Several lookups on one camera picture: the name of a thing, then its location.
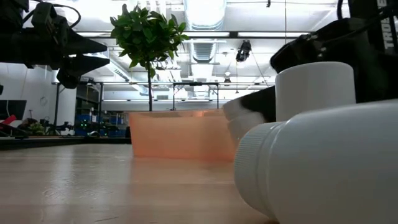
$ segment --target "white plastic container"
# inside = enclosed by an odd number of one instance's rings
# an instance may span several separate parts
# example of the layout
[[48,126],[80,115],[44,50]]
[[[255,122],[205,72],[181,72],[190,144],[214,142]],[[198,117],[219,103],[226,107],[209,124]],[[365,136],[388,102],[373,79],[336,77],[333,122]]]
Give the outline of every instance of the white plastic container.
[[354,71],[341,62],[294,66],[275,79],[276,119],[287,121],[304,111],[356,103]]
[[281,224],[398,223],[398,101],[260,124],[235,161],[242,198]]

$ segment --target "wooden table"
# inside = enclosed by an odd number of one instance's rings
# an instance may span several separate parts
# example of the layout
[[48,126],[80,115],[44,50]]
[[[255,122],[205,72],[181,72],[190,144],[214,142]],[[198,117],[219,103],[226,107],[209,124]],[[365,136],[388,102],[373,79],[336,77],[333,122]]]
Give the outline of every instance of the wooden table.
[[1,223],[268,223],[230,162],[133,159],[131,145],[0,151]]

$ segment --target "green leaves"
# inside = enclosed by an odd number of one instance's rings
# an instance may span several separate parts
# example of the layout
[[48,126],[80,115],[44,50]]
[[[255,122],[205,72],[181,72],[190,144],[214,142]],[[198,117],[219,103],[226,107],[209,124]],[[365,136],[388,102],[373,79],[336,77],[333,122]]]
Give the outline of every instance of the green leaves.
[[178,25],[174,15],[167,20],[162,14],[138,6],[128,11],[124,4],[121,15],[111,17],[110,21],[114,26],[111,37],[123,49],[119,56],[128,55],[130,68],[140,65],[149,71],[151,77],[156,75],[155,69],[163,70],[161,67],[152,68],[153,62],[178,57],[178,45],[189,39],[182,34],[186,23]]
[[154,78],[155,75],[156,75],[155,69],[151,68],[151,69],[150,69],[150,77],[151,77],[151,78]]
[[178,31],[179,32],[183,32],[184,30],[185,30],[185,27],[187,26],[187,24],[186,23],[181,23],[180,24],[180,26],[178,27]]
[[123,4],[123,6],[122,6],[122,15],[129,16],[129,11],[127,10],[126,4]]
[[152,32],[150,31],[149,28],[143,28],[142,31],[144,32],[144,35],[147,39],[151,39],[152,38]]
[[138,64],[138,60],[137,59],[132,59],[129,68],[134,68],[135,66],[137,66],[137,64]]
[[125,56],[126,54],[128,54],[129,53],[129,51],[127,50],[127,49],[124,49],[120,54],[119,54],[119,57],[123,57],[123,56]]
[[171,50],[169,50],[169,56],[171,59],[174,59],[174,53]]
[[161,21],[163,20],[162,15],[160,15],[159,13],[157,13],[157,12],[155,12],[155,11],[150,12],[150,17],[151,17],[151,18],[158,19],[158,20],[161,20]]
[[174,24],[178,26],[177,18],[173,14],[172,14],[172,20]]
[[112,24],[113,26],[117,26],[117,25],[116,25],[116,18],[115,18],[115,17],[111,17],[111,24]]
[[185,34],[182,34],[182,35],[181,35],[181,39],[183,39],[183,40],[189,40],[189,36],[187,36],[187,35],[185,35]]
[[132,43],[133,44],[140,44],[141,43],[141,39],[138,38],[138,37],[135,37],[135,38],[133,38]]

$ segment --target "wall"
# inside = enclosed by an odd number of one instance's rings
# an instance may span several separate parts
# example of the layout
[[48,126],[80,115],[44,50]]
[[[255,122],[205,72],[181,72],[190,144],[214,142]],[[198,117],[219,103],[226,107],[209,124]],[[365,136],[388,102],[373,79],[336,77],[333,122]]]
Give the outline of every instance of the wall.
[[[25,65],[0,63],[0,83],[4,91],[0,100],[27,100],[24,119],[51,119],[55,109],[56,87],[51,84],[55,72],[45,67],[27,69]],[[17,126],[20,121],[12,123]]]
[[69,122],[72,125],[75,124],[75,112],[76,112],[76,89],[70,90],[61,85],[59,101],[58,101],[57,125],[58,126],[62,125],[64,122]]

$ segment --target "orange plastic box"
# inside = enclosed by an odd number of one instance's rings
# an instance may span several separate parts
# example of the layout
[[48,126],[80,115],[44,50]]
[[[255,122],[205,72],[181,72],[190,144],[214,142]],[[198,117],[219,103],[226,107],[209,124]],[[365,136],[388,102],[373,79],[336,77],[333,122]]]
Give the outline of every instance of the orange plastic box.
[[233,161],[236,148],[222,110],[129,114],[136,157]]

